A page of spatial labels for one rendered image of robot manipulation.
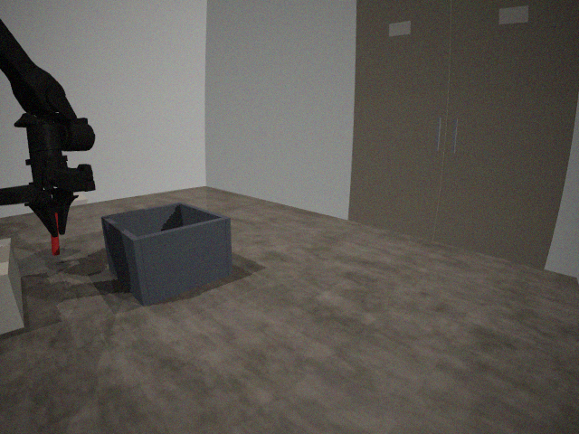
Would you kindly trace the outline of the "red peg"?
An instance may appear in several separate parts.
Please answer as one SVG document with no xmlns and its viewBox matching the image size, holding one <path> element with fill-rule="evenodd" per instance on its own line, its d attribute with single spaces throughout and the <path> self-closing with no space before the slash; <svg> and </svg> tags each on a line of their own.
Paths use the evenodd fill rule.
<svg viewBox="0 0 579 434">
<path fill-rule="evenodd" d="M 53 255 L 53 256 L 56 256 L 56 255 L 59 255 L 59 254 L 60 254 L 58 213 L 55 213 L 55 218 L 56 218 L 56 221 L 57 221 L 58 236 L 57 236 L 57 237 L 53 237 L 53 236 L 51 235 L 52 255 Z"/>
</svg>

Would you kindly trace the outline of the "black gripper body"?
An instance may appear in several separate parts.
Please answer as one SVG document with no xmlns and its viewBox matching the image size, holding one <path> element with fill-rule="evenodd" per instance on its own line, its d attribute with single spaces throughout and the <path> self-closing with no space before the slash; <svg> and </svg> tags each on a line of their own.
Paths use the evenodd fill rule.
<svg viewBox="0 0 579 434">
<path fill-rule="evenodd" d="M 27 185 L 0 189 L 0 205 L 21 203 L 38 203 L 51 201 L 53 198 L 73 196 L 74 192 L 66 192 L 64 189 L 54 188 L 43 190 L 43 172 L 46 163 L 52 161 L 53 167 L 61 167 L 61 161 L 68 161 L 67 156 L 62 155 L 61 150 L 36 151 L 30 153 L 30 159 L 25 159 L 26 165 L 31 165 L 33 182 Z M 88 182 L 88 189 L 75 192 L 95 191 L 94 180 Z"/>
</svg>

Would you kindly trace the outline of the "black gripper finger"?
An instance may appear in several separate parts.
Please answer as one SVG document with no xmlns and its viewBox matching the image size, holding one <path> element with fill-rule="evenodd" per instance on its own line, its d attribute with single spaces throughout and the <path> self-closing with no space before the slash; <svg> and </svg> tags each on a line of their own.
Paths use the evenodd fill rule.
<svg viewBox="0 0 579 434">
<path fill-rule="evenodd" d="M 57 221 L 55 218 L 54 210 L 56 203 L 57 200 L 24 204 L 24 206 L 29 206 L 32 211 L 34 211 L 34 213 L 38 216 L 38 218 L 53 237 L 58 236 Z"/>
<path fill-rule="evenodd" d="M 58 227 L 60 235 L 65 234 L 66 231 L 65 227 L 67 223 L 69 208 L 71 203 L 73 203 L 73 201 L 75 200 L 75 198 L 78 198 L 78 195 L 73 195 L 64 198 L 53 198 L 53 200 L 57 200 L 54 210 L 56 213 L 58 213 Z"/>
</svg>

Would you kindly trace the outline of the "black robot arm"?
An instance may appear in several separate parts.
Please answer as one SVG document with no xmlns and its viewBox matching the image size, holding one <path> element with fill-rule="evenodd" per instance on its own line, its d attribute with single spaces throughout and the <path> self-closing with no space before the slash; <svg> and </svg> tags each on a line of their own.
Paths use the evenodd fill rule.
<svg viewBox="0 0 579 434">
<path fill-rule="evenodd" d="M 95 134 L 88 119 L 77 118 L 62 85 L 33 63 L 1 19 L 0 69 L 26 112 L 14 126 L 26 127 L 29 153 L 88 151 L 93 147 Z M 44 190 L 53 187 L 66 192 L 88 189 L 88 182 L 93 180 L 91 165 L 79 164 L 76 169 L 68 167 L 66 161 L 61 164 L 61 167 L 53 167 L 52 161 L 46 163 Z"/>
</svg>

